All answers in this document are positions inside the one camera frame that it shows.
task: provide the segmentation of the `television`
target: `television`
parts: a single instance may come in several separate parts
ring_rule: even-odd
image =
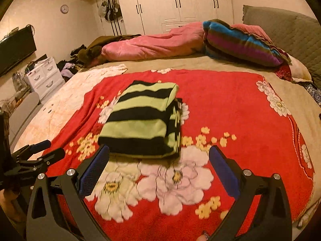
[[[0,76],[9,72],[37,50],[30,25],[0,41]]]

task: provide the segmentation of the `cable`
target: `cable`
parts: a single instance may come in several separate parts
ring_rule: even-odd
[[[31,24],[27,24],[26,27],[31,26],[31,31],[33,32],[33,36],[35,36],[35,28]]]

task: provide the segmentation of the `hand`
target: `hand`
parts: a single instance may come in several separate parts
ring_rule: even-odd
[[[0,191],[0,206],[8,218],[16,222],[24,222],[26,216],[18,212],[12,204],[12,201],[19,196],[10,189],[2,189]]]
[[[207,241],[206,237],[204,235],[201,235],[196,241]]]

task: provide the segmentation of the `fingernail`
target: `fingernail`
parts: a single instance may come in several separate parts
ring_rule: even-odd
[[[206,240],[210,238],[210,235],[205,230],[203,230],[202,235],[205,236]]]

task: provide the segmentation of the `blue gripper pad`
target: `blue gripper pad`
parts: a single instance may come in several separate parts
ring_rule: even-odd
[[[39,153],[40,151],[43,151],[47,148],[51,147],[51,142],[50,140],[44,140],[42,142],[39,142],[37,144],[31,145],[30,146],[30,152],[33,154]]]
[[[231,168],[214,146],[210,148],[208,156],[227,194],[230,197],[237,199],[240,196],[240,185],[238,178],[235,176]]]
[[[83,162],[90,162],[89,159],[85,159]],[[78,194],[80,198],[91,195],[100,175],[104,171],[109,161],[109,148],[106,145],[100,146],[97,153],[92,157],[91,163],[88,168],[82,174],[78,183]]]

